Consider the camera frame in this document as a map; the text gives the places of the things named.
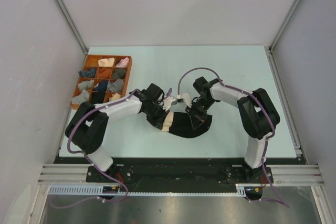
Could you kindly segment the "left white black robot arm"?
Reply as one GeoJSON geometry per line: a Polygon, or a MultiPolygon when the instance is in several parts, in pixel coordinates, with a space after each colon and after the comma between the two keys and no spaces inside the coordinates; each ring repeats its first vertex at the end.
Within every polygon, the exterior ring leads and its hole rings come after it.
{"type": "Polygon", "coordinates": [[[147,89],[135,89],[128,96],[111,103],[82,103],[65,129],[68,152],[82,153],[98,169],[97,174],[103,181],[112,181],[116,169],[112,166],[112,157],[102,147],[108,122],[144,113],[153,127],[162,129],[169,113],[163,108],[164,98],[164,91],[152,83],[147,89]],[[70,147],[72,143],[80,150],[73,151],[70,147]]]}

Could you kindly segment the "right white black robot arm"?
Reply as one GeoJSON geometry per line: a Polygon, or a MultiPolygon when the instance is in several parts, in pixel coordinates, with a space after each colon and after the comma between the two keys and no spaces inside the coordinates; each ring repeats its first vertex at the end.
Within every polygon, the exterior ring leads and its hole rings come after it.
{"type": "Polygon", "coordinates": [[[266,172],[266,152],[268,141],[275,135],[280,116],[267,91],[259,88],[252,92],[224,84],[221,79],[207,81],[200,77],[193,83],[199,97],[186,107],[191,117],[192,128],[197,129],[210,119],[209,108],[216,102],[225,102],[236,107],[245,132],[248,135],[247,151],[242,167],[238,171],[231,168],[227,174],[254,183],[266,172]]]}

